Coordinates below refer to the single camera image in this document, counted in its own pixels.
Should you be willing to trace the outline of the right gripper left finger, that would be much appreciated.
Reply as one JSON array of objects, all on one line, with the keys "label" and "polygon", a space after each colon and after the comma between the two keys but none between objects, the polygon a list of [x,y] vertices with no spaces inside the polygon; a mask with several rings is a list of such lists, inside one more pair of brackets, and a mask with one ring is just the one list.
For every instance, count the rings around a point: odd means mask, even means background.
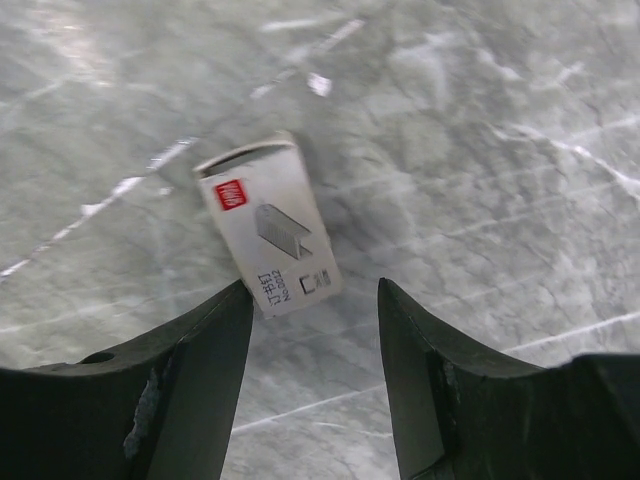
[{"label": "right gripper left finger", "polygon": [[5,479],[217,479],[253,325],[235,282],[75,364],[1,372]]}]

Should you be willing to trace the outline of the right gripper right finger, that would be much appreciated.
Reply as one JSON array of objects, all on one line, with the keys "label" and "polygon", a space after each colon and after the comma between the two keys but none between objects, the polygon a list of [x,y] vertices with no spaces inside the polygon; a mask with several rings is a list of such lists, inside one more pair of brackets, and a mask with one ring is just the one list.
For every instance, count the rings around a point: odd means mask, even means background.
[{"label": "right gripper right finger", "polygon": [[377,302],[402,478],[638,477],[637,355],[544,369],[467,336],[389,279]]}]

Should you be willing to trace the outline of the white staple box sleeve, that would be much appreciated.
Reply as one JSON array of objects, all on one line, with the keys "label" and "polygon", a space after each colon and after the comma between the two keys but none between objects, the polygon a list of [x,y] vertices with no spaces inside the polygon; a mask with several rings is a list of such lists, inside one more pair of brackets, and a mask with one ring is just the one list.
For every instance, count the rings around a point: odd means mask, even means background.
[{"label": "white staple box sleeve", "polygon": [[286,131],[194,169],[206,206],[257,306],[273,318],[342,290],[302,150]]}]

